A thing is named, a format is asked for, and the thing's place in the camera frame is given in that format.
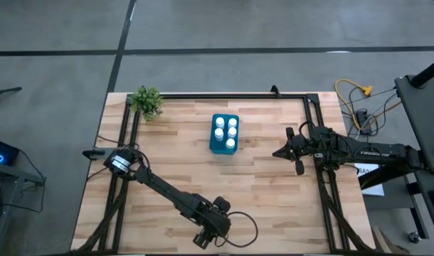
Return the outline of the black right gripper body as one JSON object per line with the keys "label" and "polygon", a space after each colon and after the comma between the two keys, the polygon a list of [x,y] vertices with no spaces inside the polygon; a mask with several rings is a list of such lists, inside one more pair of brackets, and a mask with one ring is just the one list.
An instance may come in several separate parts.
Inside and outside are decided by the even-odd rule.
{"label": "black right gripper body", "polygon": [[304,164],[300,160],[301,156],[312,154],[312,147],[308,139],[303,135],[295,135],[292,127],[286,128],[287,143],[292,146],[294,152],[294,159],[288,159],[295,163],[295,171],[298,176],[301,176],[305,172]]}

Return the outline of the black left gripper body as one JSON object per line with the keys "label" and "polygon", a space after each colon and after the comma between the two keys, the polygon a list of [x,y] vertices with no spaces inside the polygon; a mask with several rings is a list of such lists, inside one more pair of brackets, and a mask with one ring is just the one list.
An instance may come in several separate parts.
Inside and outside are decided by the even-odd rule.
{"label": "black left gripper body", "polygon": [[213,202],[202,196],[197,196],[197,198],[198,205],[194,208],[192,218],[195,224],[201,226],[202,229],[195,235],[193,242],[200,248],[207,248],[214,238],[224,238],[228,234],[231,226],[228,211],[231,205],[221,196]]}

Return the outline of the teal plastic basket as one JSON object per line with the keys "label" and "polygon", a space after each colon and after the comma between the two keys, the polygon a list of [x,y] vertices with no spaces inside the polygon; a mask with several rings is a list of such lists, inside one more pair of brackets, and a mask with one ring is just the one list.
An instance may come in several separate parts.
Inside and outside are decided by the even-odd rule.
{"label": "teal plastic basket", "polygon": [[[216,138],[214,137],[214,131],[215,129],[217,129],[218,127],[216,126],[216,118],[217,117],[222,117],[225,120],[225,127],[222,129],[223,130],[223,140],[221,142],[217,142]],[[228,120],[230,118],[236,118],[238,121],[237,126],[235,127],[238,130],[238,133],[236,135],[235,138],[231,138],[235,140],[235,147],[233,149],[227,149],[226,148],[226,141],[228,138]],[[233,155],[237,152],[238,150],[238,136],[239,136],[239,125],[240,125],[240,119],[239,116],[234,115],[234,114],[214,114],[212,116],[212,122],[211,122],[211,134],[210,134],[210,142],[209,142],[209,149],[211,150],[212,153],[214,154],[225,154],[225,155]]]}

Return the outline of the black power strip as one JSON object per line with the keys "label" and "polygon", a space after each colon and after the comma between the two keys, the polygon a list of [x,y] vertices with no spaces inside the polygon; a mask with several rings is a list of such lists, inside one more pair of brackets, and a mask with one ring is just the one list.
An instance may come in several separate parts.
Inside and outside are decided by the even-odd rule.
{"label": "black power strip", "polygon": [[363,135],[370,135],[372,133],[371,127],[369,126],[369,114],[366,110],[358,110],[355,113],[356,121],[359,125],[359,133]]}

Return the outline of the white paper sheet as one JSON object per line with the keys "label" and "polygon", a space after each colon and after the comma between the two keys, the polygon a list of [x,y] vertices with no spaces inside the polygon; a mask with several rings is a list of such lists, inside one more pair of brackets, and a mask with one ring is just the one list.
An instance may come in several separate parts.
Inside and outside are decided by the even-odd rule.
{"label": "white paper sheet", "polygon": [[[363,163],[355,163],[354,166],[356,167],[358,177],[370,173],[379,167],[379,165],[377,164],[363,164]],[[370,188],[366,188],[361,192],[364,196],[384,196],[384,189],[382,184],[372,186]]]}

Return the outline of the black equipment cart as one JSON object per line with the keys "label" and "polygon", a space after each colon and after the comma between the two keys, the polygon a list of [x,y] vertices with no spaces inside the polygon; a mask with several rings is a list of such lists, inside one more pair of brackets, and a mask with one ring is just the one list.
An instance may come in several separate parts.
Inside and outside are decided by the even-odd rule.
{"label": "black equipment cart", "polygon": [[412,194],[423,196],[434,225],[434,63],[417,75],[396,78],[395,84],[423,161],[414,172],[416,182],[408,188]]}

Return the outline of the green plant in white pot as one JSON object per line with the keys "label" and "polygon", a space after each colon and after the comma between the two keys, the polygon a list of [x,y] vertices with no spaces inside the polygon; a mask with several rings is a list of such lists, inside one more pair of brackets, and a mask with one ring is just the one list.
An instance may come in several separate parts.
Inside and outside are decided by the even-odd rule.
{"label": "green plant in white pot", "polygon": [[163,98],[156,87],[141,86],[130,98],[131,110],[140,113],[145,122],[162,113]]}

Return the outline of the black device with blue light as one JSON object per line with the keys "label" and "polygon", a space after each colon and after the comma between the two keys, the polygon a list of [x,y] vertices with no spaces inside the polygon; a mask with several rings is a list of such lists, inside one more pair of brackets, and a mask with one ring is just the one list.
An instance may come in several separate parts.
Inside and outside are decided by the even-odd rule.
{"label": "black device with blue light", "polygon": [[0,164],[12,166],[20,152],[16,147],[0,141]]}

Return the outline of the black aluminium table frame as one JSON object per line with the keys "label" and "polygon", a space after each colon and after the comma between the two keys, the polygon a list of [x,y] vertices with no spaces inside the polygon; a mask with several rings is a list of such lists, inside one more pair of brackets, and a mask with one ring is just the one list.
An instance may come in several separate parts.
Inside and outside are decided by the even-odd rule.
{"label": "black aluminium table frame", "polygon": [[[259,228],[250,246],[228,243],[202,250],[192,240],[200,230],[179,215],[173,205],[148,187],[128,183],[125,210],[108,228],[107,241],[98,247],[118,253],[148,254],[302,254],[328,253],[327,230],[312,157],[302,158],[305,174],[295,165],[272,157],[285,144],[285,128],[295,134],[312,119],[345,133],[337,96],[333,92],[166,94],[162,113],[149,123],[141,118],[135,135],[134,114],[127,113],[127,93],[110,93],[97,134],[124,144],[140,145],[154,174],[179,190],[199,193],[210,201],[222,196],[231,211],[251,215]],[[234,155],[217,155],[209,149],[214,114],[240,117],[240,139]],[[338,170],[337,189],[342,210],[357,235],[375,248],[356,170]],[[86,182],[71,250],[82,246],[103,219],[106,206],[119,192],[120,179],[106,170]]]}

